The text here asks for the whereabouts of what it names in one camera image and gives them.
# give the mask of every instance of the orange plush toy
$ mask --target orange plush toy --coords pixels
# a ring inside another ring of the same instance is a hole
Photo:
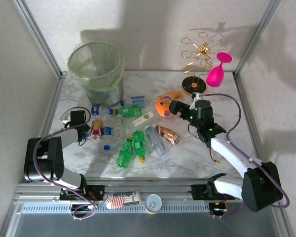
[[[169,104],[173,100],[178,100],[182,98],[183,98],[182,92],[174,91],[174,90],[167,91],[163,95],[157,96],[158,101],[156,103],[156,109],[160,114],[160,116],[162,117],[170,116],[171,113],[169,111]]]

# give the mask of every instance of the marble table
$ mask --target marble table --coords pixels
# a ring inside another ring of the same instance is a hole
[[[146,113],[154,108],[157,95],[162,95],[168,90],[180,90],[184,78],[185,75],[182,72],[125,72],[124,98],[127,100],[134,95],[144,95],[146,107],[143,108],[143,113]],[[226,93],[240,102],[232,73],[225,73],[220,87],[208,86],[205,94],[209,93]],[[210,100],[213,107],[215,122],[225,130],[229,130],[238,119],[235,103],[223,96],[209,96],[206,99]],[[184,95],[183,102],[191,104],[191,97]],[[64,111],[74,106],[84,106],[91,109],[91,103],[82,88],[71,75],[68,75],[62,88],[51,131],[62,127],[59,117]],[[104,122],[114,123],[115,120],[112,115],[105,115],[102,118]],[[124,123],[129,124],[133,120],[134,118],[126,118]],[[176,117],[170,119],[160,117],[158,121],[161,126],[170,128],[182,136],[178,145],[173,146],[168,143],[170,152],[164,157],[158,157],[156,152],[149,148],[146,162],[140,163],[138,158],[135,158],[127,169],[120,168],[115,164],[119,146],[113,147],[110,151],[104,151],[101,142],[88,139],[81,147],[78,144],[71,144],[64,149],[65,167],[76,173],[84,174],[86,177],[207,178],[221,172],[233,177],[240,177],[235,168],[220,154],[213,152],[214,158],[219,160],[220,164],[211,160],[209,149],[205,144],[187,132],[187,121]],[[194,128],[191,129],[191,132],[196,134]],[[230,137],[244,152],[254,155],[244,115]]]

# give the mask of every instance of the can lid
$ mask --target can lid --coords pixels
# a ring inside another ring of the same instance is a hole
[[[145,199],[145,209],[150,214],[155,214],[160,211],[162,207],[162,200],[156,194],[150,194]]]

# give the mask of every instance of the green plastic bottle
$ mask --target green plastic bottle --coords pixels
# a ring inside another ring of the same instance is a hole
[[[123,115],[123,117],[140,117],[142,115],[141,107],[121,107],[118,110],[109,109],[109,114]]]
[[[127,168],[131,162],[133,150],[133,138],[127,137],[126,142],[120,148],[116,161],[117,166]]]
[[[143,131],[136,131],[133,133],[135,152],[139,157],[139,162],[145,162],[146,144],[145,134]]]

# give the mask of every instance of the pink plastic glass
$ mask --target pink plastic glass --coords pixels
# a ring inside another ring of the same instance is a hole
[[[232,57],[228,53],[218,53],[217,59],[221,61],[221,64],[213,68],[207,76],[206,83],[211,87],[219,87],[222,84],[224,72],[222,69],[223,63],[230,63]]]

